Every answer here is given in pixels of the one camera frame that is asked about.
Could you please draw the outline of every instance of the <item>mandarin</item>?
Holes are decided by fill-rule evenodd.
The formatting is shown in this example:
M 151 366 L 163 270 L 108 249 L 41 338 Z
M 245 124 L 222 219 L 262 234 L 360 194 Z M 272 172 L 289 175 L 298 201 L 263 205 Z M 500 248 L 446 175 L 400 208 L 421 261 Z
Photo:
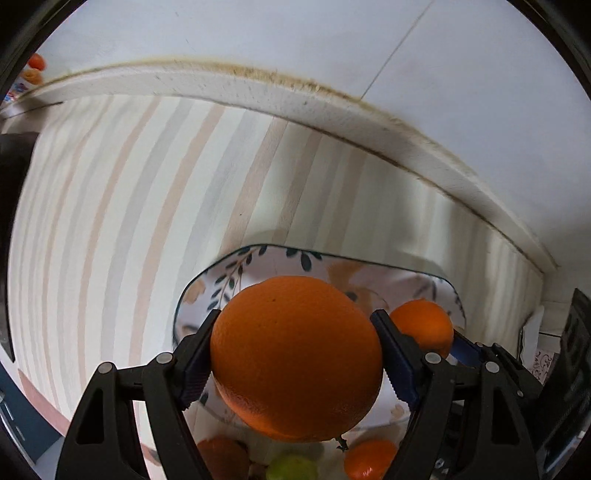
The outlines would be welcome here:
M 411 300 L 390 313 L 390 318 L 404 335 L 410 335 L 421 350 L 445 358 L 453 343 L 453 324 L 437 303 L 425 299 Z
M 381 480 L 397 451 L 389 440 L 367 440 L 346 453 L 345 473 L 350 480 Z
M 247 480 L 251 461 L 237 441 L 227 437 L 202 440 L 197 449 L 213 480 Z
M 374 404 L 382 351 L 346 295 L 310 277 L 245 288 L 211 337 L 220 395 L 250 427 L 285 442 L 319 442 L 350 430 Z
M 45 60 L 38 53 L 34 53 L 31 56 L 31 58 L 27 62 L 27 65 L 29 65 L 32 69 L 36 69 L 36 70 L 39 70 L 41 72 L 43 70 L 45 70 Z

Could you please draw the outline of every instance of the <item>metal screw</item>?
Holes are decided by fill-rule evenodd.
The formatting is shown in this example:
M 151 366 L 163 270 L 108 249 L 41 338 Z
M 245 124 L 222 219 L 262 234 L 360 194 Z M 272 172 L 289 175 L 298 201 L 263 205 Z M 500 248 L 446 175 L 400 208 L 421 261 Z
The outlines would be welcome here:
M 111 362 L 102 362 L 99 365 L 99 373 L 100 374 L 107 374 L 111 370 L 113 370 L 113 364 Z
M 156 357 L 156 361 L 160 365 L 166 365 L 167 363 L 171 362 L 172 360 L 173 360 L 173 354 L 171 354 L 170 352 L 159 353 L 158 356 Z
M 500 370 L 499 366 L 494 362 L 487 362 L 484 366 L 491 374 L 496 374 Z
M 437 365 L 441 361 L 441 357 L 435 352 L 429 352 L 425 355 L 425 360 L 429 364 Z

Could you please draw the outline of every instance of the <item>green lime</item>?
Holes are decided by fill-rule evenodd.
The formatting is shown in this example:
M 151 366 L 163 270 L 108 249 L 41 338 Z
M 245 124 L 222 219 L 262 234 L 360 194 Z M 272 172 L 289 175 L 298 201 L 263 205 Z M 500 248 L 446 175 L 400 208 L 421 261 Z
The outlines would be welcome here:
M 267 468 L 267 480 L 317 480 L 316 464 L 306 457 L 279 455 Z

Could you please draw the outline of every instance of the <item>leaf pattern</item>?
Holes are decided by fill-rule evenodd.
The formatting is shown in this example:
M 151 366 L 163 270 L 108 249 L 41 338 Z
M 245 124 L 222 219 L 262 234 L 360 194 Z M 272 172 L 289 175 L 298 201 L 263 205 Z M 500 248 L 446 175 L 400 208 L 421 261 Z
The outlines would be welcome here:
M 390 410 L 392 420 L 396 421 L 404 417 L 404 407 L 400 403 L 396 403 L 394 408 Z
M 415 293 L 413 293 L 413 298 L 414 299 L 419 298 L 421 295 L 423 295 L 423 293 L 425 293 L 429 289 L 429 287 L 430 287 L 429 283 L 425 283 L 425 284 L 421 285 L 419 287 L 419 289 Z
M 238 288 L 238 291 L 240 292 L 244 265 L 248 265 L 252 262 L 251 250 L 251 247 L 243 247 L 238 250 L 235 254 L 235 259 L 225 267 L 225 269 L 228 270 L 228 273 L 224 273 L 216 279 L 215 284 L 220 285 L 220 288 L 212 294 L 212 300 L 214 301 L 210 303 L 207 308 L 208 311 L 215 307 L 221 308 L 222 300 L 228 303 L 236 293 L 236 288 Z
M 310 260 L 310 257 L 308 257 L 308 255 L 306 255 L 304 252 L 301 253 L 300 264 L 305 272 L 312 270 L 312 261 Z
M 554 352 L 540 349 L 535 351 L 534 365 L 531 367 L 530 372 L 540 381 L 540 383 L 543 384 L 546 381 L 546 376 L 550 371 L 550 367 L 553 361 L 556 361 L 554 359 L 555 356 L 557 357 Z
M 362 262 L 343 260 L 327 268 L 330 283 L 347 295 L 368 317 L 378 308 L 389 310 L 389 305 L 376 291 L 352 283 L 351 278 L 365 266 Z
M 457 292 L 456 292 L 456 299 L 454 302 L 457 305 L 457 307 L 460 309 L 460 312 L 462 312 L 462 316 L 464 318 L 466 318 L 466 313 L 464 312 L 464 307 L 462 305 L 462 301 L 460 300 L 460 296 L 457 294 Z
M 209 398 L 209 393 L 207 391 L 203 392 L 201 397 L 199 397 L 199 403 L 204 406 L 207 403 L 208 398 Z
M 205 283 L 201 278 L 194 280 L 191 282 L 187 290 L 183 295 L 183 302 L 185 303 L 195 303 L 197 298 L 201 296 L 205 292 Z

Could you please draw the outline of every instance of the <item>striped wallpaper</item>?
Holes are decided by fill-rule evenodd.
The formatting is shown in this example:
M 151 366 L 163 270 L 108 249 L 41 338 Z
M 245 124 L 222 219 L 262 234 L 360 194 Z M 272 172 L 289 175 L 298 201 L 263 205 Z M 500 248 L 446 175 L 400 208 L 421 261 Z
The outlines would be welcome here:
M 101 361 L 169 350 L 183 288 L 242 245 L 443 273 L 467 335 L 510 351 L 539 303 L 540 272 L 498 231 L 310 128 L 195 99 L 96 96 L 3 131 L 27 129 L 28 116 L 41 134 L 15 220 L 9 315 L 19 369 L 68 419 Z

